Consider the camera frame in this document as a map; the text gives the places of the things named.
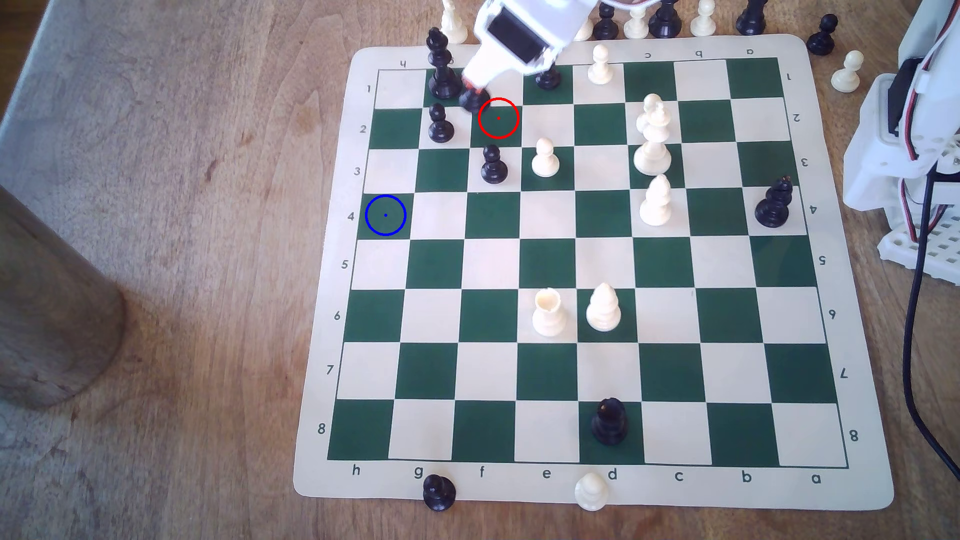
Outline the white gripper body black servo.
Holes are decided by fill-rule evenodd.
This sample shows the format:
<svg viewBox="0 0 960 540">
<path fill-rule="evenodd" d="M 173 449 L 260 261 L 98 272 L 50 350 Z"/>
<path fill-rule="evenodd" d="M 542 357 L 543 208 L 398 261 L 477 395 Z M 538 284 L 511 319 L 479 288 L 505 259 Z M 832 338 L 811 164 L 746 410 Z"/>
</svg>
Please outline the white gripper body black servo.
<svg viewBox="0 0 960 540">
<path fill-rule="evenodd" d="M 477 11 L 477 51 L 499 51 L 525 75 L 545 71 L 574 41 L 597 1 L 486 1 Z"/>
</svg>

